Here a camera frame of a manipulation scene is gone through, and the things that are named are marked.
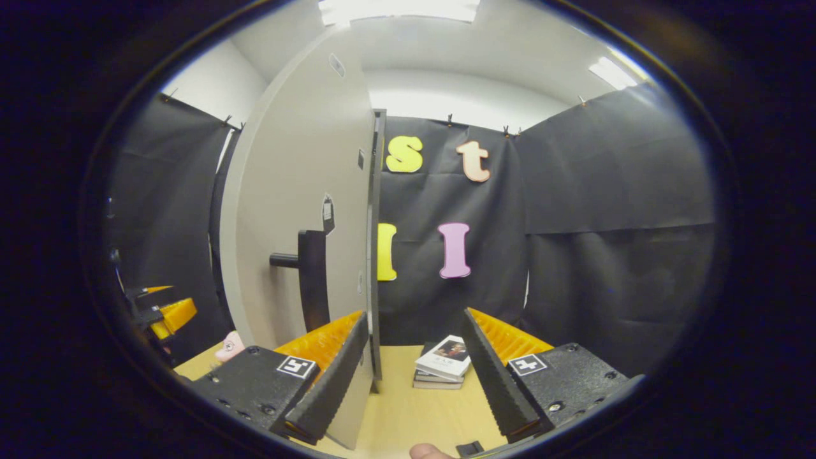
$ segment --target ceiling light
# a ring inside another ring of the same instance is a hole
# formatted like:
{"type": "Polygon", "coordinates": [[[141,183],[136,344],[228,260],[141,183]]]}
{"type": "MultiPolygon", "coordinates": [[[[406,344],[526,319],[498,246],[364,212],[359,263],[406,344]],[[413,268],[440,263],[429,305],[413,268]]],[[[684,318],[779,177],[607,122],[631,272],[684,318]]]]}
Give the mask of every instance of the ceiling light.
{"type": "Polygon", "coordinates": [[[589,71],[612,85],[612,87],[617,90],[637,85],[634,78],[630,77],[607,57],[601,57],[597,64],[590,65],[589,71]]]}
{"type": "Polygon", "coordinates": [[[628,56],[616,49],[609,48],[609,50],[612,53],[612,56],[615,56],[618,60],[623,62],[623,64],[626,65],[632,72],[637,74],[638,77],[641,77],[641,79],[644,80],[649,79],[649,75],[646,73],[646,71],[644,71],[638,64],[635,64],[634,60],[629,59],[628,56]]]}
{"type": "Polygon", "coordinates": [[[480,0],[321,0],[317,6],[324,25],[390,16],[425,16],[473,22],[479,2],[480,0]]]}

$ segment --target wooden table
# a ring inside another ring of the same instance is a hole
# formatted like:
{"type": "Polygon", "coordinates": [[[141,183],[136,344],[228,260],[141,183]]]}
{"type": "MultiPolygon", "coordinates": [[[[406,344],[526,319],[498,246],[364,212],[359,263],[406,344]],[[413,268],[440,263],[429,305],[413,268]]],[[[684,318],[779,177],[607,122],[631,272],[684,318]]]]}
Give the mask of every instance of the wooden table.
{"type": "MultiPolygon", "coordinates": [[[[176,367],[190,379],[204,376],[216,365],[214,353],[221,343],[176,367]]],[[[382,346],[383,380],[378,394],[366,404],[357,447],[347,450],[328,438],[317,446],[300,443],[341,457],[408,457],[417,443],[433,443],[458,457],[456,445],[476,440],[485,449],[507,444],[487,404],[481,383],[470,367],[460,390],[414,389],[414,361],[421,345],[382,346]]]]}

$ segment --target door handle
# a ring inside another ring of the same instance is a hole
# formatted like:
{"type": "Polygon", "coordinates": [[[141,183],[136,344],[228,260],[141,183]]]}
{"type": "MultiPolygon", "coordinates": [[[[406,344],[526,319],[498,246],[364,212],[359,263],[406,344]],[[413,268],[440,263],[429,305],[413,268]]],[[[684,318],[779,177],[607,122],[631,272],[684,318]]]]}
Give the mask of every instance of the door handle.
{"type": "Polygon", "coordinates": [[[331,321],[326,282],[326,233],[310,229],[300,231],[298,254],[273,253],[269,256],[269,265],[299,271],[300,303],[306,332],[331,321]]]}

